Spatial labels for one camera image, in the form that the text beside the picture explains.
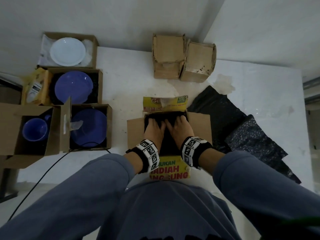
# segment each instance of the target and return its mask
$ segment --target white plate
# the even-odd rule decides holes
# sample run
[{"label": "white plate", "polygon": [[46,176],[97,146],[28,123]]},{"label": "white plate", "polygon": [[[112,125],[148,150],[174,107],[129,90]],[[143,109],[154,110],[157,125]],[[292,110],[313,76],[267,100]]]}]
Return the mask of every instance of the white plate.
[{"label": "white plate", "polygon": [[51,46],[50,56],[55,63],[64,67],[72,67],[84,59],[86,48],[80,40],[62,38]]}]

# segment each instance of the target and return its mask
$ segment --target green logo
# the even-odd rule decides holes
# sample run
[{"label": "green logo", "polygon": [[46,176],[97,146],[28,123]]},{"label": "green logo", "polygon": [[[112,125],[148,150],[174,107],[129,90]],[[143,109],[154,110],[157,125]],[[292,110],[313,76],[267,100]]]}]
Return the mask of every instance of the green logo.
[{"label": "green logo", "polygon": [[185,103],[186,102],[186,96],[178,97],[177,104]]}]

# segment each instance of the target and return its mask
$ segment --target black cable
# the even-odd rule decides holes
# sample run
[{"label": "black cable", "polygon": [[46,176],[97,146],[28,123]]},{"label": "black cable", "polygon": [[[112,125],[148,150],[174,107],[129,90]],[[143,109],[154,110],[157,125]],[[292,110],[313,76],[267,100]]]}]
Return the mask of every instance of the black cable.
[{"label": "black cable", "polygon": [[[90,142],[86,142],[86,143],[84,143],[84,144],[82,144],[82,145],[80,145],[80,146],[82,147],[83,145],[88,144],[88,143],[96,143],[96,142],[90,141]],[[111,152],[109,152],[109,150],[106,149],[105,147],[103,147],[103,146],[101,146],[101,147],[104,148],[108,153],[111,153]],[[10,220],[13,218],[14,214],[17,212],[17,210],[18,210],[19,207],[22,205],[22,203],[25,201],[25,199],[30,195],[30,193],[35,189],[35,187],[38,185],[38,183],[40,183],[40,181],[43,179],[43,177],[45,177],[45,175],[50,171],[50,169],[52,169],[54,165],[56,165],[62,158],[64,158],[64,157],[65,157],[66,155],[68,155],[70,152],[64,154],[61,158],[59,158],[59,160],[56,161],[56,162],[44,173],[44,175],[42,175],[42,177],[39,179],[39,181],[33,186],[33,188],[29,191],[29,193],[27,193],[27,195],[23,198],[23,200],[20,202],[20,204],[19,204],[19,205],[17,206],[17,208],[14,210],[14,212],[12,213],[12,215],[10,216],[10,218],[9,218],[8,221],[10,221]]]}]

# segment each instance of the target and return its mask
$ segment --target brown cardboard box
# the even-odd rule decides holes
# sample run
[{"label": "brown cardboard box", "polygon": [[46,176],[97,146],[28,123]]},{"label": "brown cardboard box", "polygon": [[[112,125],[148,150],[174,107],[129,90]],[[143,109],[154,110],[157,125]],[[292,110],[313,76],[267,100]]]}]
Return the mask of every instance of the brown cardboard box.
[{"label": "brown cardboard box", "polygon": [[26,85],[23,86],[22,89],[22,97],[21,97],[21,104],[25,105],[27,103],[27,95],[30,89],[32,89],[32,86],[34,82],[38,82],[38,86],[42,86],[41,90],[39,91],[39,95],[37,99],[33,100],[31,104],[43,104],[43,105],[53,105],[53,103],[50,100],[49,96],[49,87],[51,84],[51,80],[56,73],[66,73],[70,71],[80,71],[88,74],[96,73],[98,74],[98,104],[102,103],[102,88],[103,88],[103,73],[99,69],[89,69],[89,68],[78,68],[78,67],[56,67],[56,68],[48,68],[47,70],[43,70],[42,68],[38,68],[40,71],[43,72],[37,72],[34,76],[34,80],[29,81],[26,83]]},{"label": "brown cardboard box", "polygon": [[217,60],[215,44],[199,44],[188,40],[186,44],[186,62],[183,65],[181,81],[204,82],[214,71]]},{"label": "brown cardboard box", "polygon": [[[38,144],[26,142],[22,137],[23,125],[29,116],[51,113],[50,109],[50,132],[45,148],[33,147]],[[44,156],[59,154],[60,107],[0,103],[0,110],[0,155],[12,155],[3,162],[4,168],[26,168]]]},{"label": "brown cardboard box", "polygon": [[179,79],[185,59],[185,35],[153,35],[154,78]]},{"label": "brown cardboard box", "polygon": [[[97,64],[97,50],[98,50],[98,40],[96,38],[96,36],[94,35],[89,35],[89,34],[79,34],[79,33],[66,33],[66,32],[44,32],[44,34],[53,40],[59,40],[62,38],[66,38],[66,37],[70,37],[70,38],[75,38],[78,39],[80,41],[83,40],[90,40],[93,43],[93,49],[92,49],[92,65],[91,66],[86,66],[84,68],[96,68],[96,64]],[[43,67],[43,68],[53,68],[53,67],[61,67],[59,65],[57,66],[39,66],[39,67]]]},{"label": "brown cardboard box", "polygon": [[[186,112],[188,96],[175,98],[144,97],[143,109],[145,117],[153,113],[168,113],[174,111]],[[210,115],[186,112],[187,119],[193,129],[194,135],[201,137],[212,144]],[[144,138],[145,118],[127,120],[128,149],[134,148]]]},{"label": "brown cardboard box", "polygon": [[[107,117],[107,130],[106,130],[106,145],[104,147],[94,148],[72,148],[70,145],[70,131],[71,129],[71,117],[72,111],[78,109],[105,109]],[[61,123],[60,123],[60,150],[63,152],[71,151],[92,151],[92,150],[105,150],[111,148],[111,135],[112,135],[112,108],[109,104],[74,104],[71,105],[71,99],[69,98],[64,105],[61,106]]]}]

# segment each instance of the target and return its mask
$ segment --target wrist strap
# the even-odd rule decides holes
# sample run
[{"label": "wrist strap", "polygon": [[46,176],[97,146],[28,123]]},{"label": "wrist strap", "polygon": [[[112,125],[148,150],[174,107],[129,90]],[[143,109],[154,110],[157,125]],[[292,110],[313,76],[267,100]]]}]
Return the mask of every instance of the wrist strap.
[{"label": "wrist strap", "polygon": [[199,167],[199,157],[208,148],[213,148],[212,145],[200,137],[188,136],[182,143],[180,153],[182,160],[190,167]]},{"label": "wrist strap", "polygon": [[159,153],[157,147],[150,140],[143,140],[136,147],[129,149],[126,153],[135,152],[141,158],[143,167],[140,173],[149,173],[159,167]]}]

